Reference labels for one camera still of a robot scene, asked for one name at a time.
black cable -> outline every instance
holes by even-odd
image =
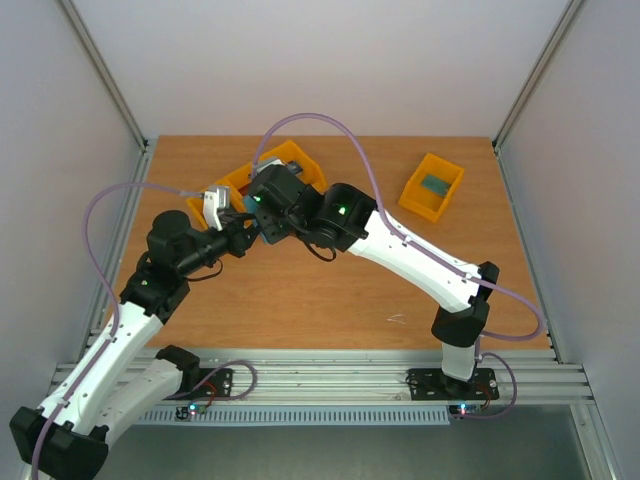
[[[287,219],[289,221],[289,223],[291,224],[291,226],[293,227],[293,229],[296,230],[297,232],[299,232],[301,235],[310,234],[311,233],[310,230],[307,230],[302,225],[300,225],[297,220],[296,221],[293,220],[293,216],[289,212],[290,208],[291,208],[291,206],[284,209],[284,212],[283,212],[284,218]]]
[[[323,262],[333,262],[336,257],[338,256],[338,254],[336,253],[336,249],[333,247],[329,247],[328,250],[331,250],[331,258],[328,257],[323,257],[322,255],[320,255],[316,249],[314,249],[310,243],[307,242],[303,242],[304,246],[307,247],[307,250],[309,250],[311,253],[313,253],[313,255],[317,258],[319,258],[320,260],[322,260]]]
[[[222,273],[222,269],[224,268],[224,263],[222,263],[222,260],[218,259],[218,262],[220,263],[220,270],[218,270],[216,273],[205,275],[203,277],[195,277],[195,278],[185,277],[185,279],[187,280],[187,282],[202,282],[204,280],[209,280],[210,278],[217,277]]]

white wall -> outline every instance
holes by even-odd
[[[77,354],[95,276],[80,224],[139,153],[53,1],[0,3],[0,478],[21,462],[9,419]],[[120,199],[93,225],[104,253]]]
[[[590,0],[503,149],[550,317],[640,478],[640,3]]]
[[[566,0],[76,4],[149,137],[262,134],[299,111],[362,135],[493,137]]]

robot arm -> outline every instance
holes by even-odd
[[[186,297],[187,276],[213,266],[222,255],[241,257],[251,247],[258,230],[244,227],[249,218],[228,216],[221,230],[199,232],[191,228],[183,212],[168,211],[156,217],[147,236],[148,252],[121,294],[117,333],[111,335],[112,316],[65,382],[37,409],[21,407],[11,419],[23,461],[31,463],[45,422],[62,404],[45,437],[39,469],[58,480],[94,478],[109,447],[142,413],[177,391],[193,389],[199,380],[198,357],[169,346],[133,382],[109,397],[131,360]],[[69,395],[69,388],[88,364],[91,369]]]
[[[325,194],[305,184],[286,166],[269,166],[251,182],[249,195],[258,205],[257,222],[276,243],[296,235],[308,248],[350,252],[372,260],[413,283],[434,298],[440,308],[432,333],[443,344],[442,370],[452,379],[468,381],[476,365],[475,342],[489,314],[490,290],[470,282],[476,277],[495,283],[498,268],[474,265],[454,258],[403,227],[403,240],[382,222],[375,200],[351,185],[335,184]],[[461,277],[408,246],[407,239],[467,274]]]

cable clip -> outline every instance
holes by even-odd
[[[71,403],[69,400],[65,400],[63,397],[56,398],[54,402],[56,402],[56,404],[58,405],[62,405],[63,407],[66,407]]]

wooden surface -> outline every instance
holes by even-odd
[[[356,151],[343,137],[292,137],[316,160],[329,185],[344,182],[372,194]],[[200,190],[249,162],[259,137],[161,137],[148,181]],[[285,140],[272,139],[268,148]],[[387,208],[405,226],[467,261],[490,260],[500,283],[535,298],[491,144],[486,138],[364,137]],[[459,190],[437,224],[396,205],[405,182],[432,152],[466,169]],[[146,190],[123,258],[118,292],[146,249],[153,218],[186,210],[184,199]],[[499,293],[490,299],[488,328],[524,334],[535,318]],[[227,348],[440,348],[430,327],[437,304],[417,287],[368,260],[340,254],[315,259],[297,240],[257,241],[244,258],[224,257],[218,278],[191,284],[191,293],[152,346]],[[548,348],[486,339],[483,347]]]

